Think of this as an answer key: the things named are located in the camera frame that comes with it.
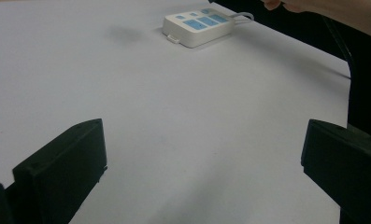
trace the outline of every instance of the blue button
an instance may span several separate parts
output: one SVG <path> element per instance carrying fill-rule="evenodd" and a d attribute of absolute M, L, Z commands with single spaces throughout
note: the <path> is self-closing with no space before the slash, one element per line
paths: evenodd
<path fill-rule="evenodd" d="M 216 21 L 211 20 L 207 17 L 202 17 L 202 18 L 199 18 L 198 20 L 201 21 L 202 23 L 205 23 L 205 24 L 209 25 L 209 26 L 218 25 L 218 23 Z"/>
<path fill-rule="evenodd" d="M 203 25 L 202 23 L 196 20 L 185 21 L 184 23 L 191 26 L 195 30 L 202 30 L 202 29 L 207 28 L 205 25 Z"/>
<path fill-rule="evenodd" d="M 225 18 L 219 16 L 219 15 L 212 15 L 210 16 L 211 19 L 215 20 L 215 21 L 218 21 L 220 23 L 224 23 L 224 22 L 227 22 L 228 20 L 226 20 Z"/>

